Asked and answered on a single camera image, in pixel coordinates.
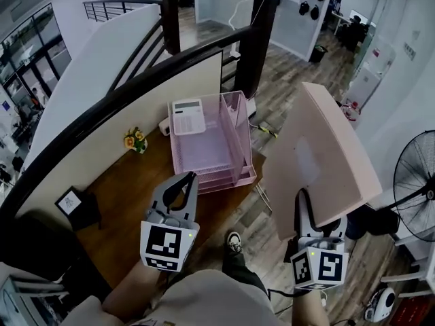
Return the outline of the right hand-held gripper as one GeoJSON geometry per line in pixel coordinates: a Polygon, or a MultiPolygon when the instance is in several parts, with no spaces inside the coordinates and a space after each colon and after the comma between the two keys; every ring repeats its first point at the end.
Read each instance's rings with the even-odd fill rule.
{"type": "Polygon", "coordinates": [[[294,227],[304,242],[290,258],[295,288],[324,290],[344,284],[349,254],[342,239],[347,223],[345,215],[322,226],[325,238],[321,238],[321,230],[314,222],[309,193],[305,188],[299,190],[295,199],[294,227]]]}

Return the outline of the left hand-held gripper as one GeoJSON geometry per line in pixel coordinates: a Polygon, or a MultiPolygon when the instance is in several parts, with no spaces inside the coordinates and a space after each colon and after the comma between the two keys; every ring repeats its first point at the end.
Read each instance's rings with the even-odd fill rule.
{"type": "Polygon", "coordinates": [[[197,198],[198,176],[194,172],[174,175],[155,188],[151,203],[155,210],[141,222],[140,257],[145,266],[181,271],[200,230],[194,222],[197,198]]]}

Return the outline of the pink paper tray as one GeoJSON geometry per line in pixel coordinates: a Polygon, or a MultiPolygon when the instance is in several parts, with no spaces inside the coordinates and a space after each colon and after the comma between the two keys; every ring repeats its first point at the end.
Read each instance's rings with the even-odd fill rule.
{"type": "Polygon", "coordinates": [[[172,102],[167,105],[174,173],[196,173],[201,194],[252,184],[257,174],[244,93],[196,98],[201,99],[205,115],[206,131],[200,134],[176,136],[172,102]]]}

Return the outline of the pink cardboard box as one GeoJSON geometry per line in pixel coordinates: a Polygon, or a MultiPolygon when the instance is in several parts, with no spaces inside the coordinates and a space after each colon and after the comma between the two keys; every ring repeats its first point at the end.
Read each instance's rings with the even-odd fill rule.
{"type": "Polygon", "coordinates": [[[262,166],[277,235],[296,235],[301,189],[309,195],[317,227],[327,225],[382,192],[354,128],[326,88],[302,83],[262,166]]]}

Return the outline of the person's right forearm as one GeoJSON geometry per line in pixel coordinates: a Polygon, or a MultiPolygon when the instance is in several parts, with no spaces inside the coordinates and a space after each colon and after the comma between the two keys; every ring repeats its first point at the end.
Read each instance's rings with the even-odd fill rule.
{"type": "Polygon", "coordinates": [[[293,298],[292,326],[330,326],[320,290],[299,293],[293,298]]]}

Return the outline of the black bag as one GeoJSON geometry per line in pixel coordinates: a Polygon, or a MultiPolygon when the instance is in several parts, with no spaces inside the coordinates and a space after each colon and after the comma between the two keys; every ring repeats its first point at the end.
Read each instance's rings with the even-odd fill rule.
{"type": "Polygon", "coordinates": [[[400,225],[399,215],[390,210],[375,210],[367,204],[347,215],[346,237],[362,238],[366,233],[373,236],[395,234],[400,225]]]}

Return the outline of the person's beige shirt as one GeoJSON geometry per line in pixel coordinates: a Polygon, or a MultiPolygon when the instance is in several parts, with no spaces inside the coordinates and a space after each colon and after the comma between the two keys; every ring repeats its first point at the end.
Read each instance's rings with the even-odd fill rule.
{"type": "Polygon", "coordinates": [[[171,286],[141,319],[122,322],[89,297],[61,326],[280,326],[266,294],[217,270],[201,270],[171,286]]]}

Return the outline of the yellow black striped tape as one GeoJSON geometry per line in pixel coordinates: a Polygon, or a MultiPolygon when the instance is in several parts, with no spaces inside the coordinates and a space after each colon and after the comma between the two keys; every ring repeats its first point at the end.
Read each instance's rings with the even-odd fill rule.
{"type": "Polygon", "coordinates": [[[268,128],[265,128],[265,127],[263,127],[263,126],[261,126],[261,125],[257,125],[256,128],[257,128],[258,130],[261,130],[262,132],[265,132],[265,133],[267,133],[267,134],[269,134],[269,135],[275,137],[275,138],[278,137],[277,133],[275,133],[275,132],[273,132],[272,130],[269,130],[268,128]]]}

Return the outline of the white shelf unit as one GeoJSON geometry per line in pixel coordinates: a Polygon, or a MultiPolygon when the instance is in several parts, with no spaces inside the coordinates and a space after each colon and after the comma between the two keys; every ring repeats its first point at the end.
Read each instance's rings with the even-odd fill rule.
{"type": "Polygon", "coordinates": [[[420,259],[419,261],[413,262],[411,264],[412,267],[419,266],[419,270],[417,272],[396,276],[383,276],[380,280],[382,283],[418,280],[425,282],[428,286],[426,290],[400,293],[398,295],[399,298],[413,298],[435,295],[435,231],[431,234],[428,234],[425,239],[430,240],[430,252],[424,259],[420,259]]]}

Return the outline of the wooden desk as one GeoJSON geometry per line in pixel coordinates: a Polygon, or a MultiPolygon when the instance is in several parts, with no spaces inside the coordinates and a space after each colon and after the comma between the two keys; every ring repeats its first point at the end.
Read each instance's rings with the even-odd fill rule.
{"type": "Polygon", "coordinates": [[[224,37],[205,41],[189,48],[111,91],[66,127],[31,163],[0,206],[0,223],[15,217],[24,202],[63,158],[85,138],[122,109],[155,87],[193,65],[193,60],[215,47],[225,47],[236,41],[262,40],[261,28],[246,26],[224,37]]]}

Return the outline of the gray plastic crate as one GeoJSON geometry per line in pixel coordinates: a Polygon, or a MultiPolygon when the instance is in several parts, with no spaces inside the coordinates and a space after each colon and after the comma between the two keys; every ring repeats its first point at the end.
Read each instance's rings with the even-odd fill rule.
{"type": "Polygon", "coordinates": [[[9,276],[0,287],[0,326],[59,326],[68,296],[62,285],[9,276]]]}

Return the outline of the black metal bar railing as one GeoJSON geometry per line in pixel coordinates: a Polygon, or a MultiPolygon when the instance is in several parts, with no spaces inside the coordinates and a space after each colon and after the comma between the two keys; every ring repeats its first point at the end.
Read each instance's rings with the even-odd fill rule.
{"type": "Polygon", "coordinates": [[[86,17],[95,22],[105,22],[147,5],[162,5],[162,0],[97,0],[82,3],[86,17]]]}

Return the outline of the white metal frame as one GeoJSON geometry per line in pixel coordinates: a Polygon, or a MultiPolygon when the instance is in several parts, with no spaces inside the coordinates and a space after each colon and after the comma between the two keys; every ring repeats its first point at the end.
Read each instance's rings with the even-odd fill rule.
{"type": "Polygon", "coordinates": [[[268,196],[266,195],[266,192],[262,189],[261,185],[259,183],[257,183],[255,185],[255,189],[259,195],[259,197],[261,198],[261,200],[263,201],[263,203],[266,205],[266,207],[269,209],[269,211],[272,211],[268,196]]]}

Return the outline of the tall black post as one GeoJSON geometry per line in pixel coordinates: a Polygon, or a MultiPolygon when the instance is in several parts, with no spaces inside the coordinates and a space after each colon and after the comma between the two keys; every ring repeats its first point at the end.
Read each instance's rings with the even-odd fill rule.
{"type": "Polygon", "coordinates": [[[250,32],[239,44],[241,59],[237,63],[234,90],[247,99],[258,89],[269,40],[273,29],[278,0],[254,0],[250,32]]]}

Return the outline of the short black post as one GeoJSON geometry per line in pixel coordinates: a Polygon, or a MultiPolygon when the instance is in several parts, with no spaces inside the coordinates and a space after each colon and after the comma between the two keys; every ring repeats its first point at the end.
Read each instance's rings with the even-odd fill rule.
{"type": "Polygon", "coordinates": [[[162,0],[161,17],[164,44],[171,55],[181,52],[179,38],[178,0],[162,0]]]}

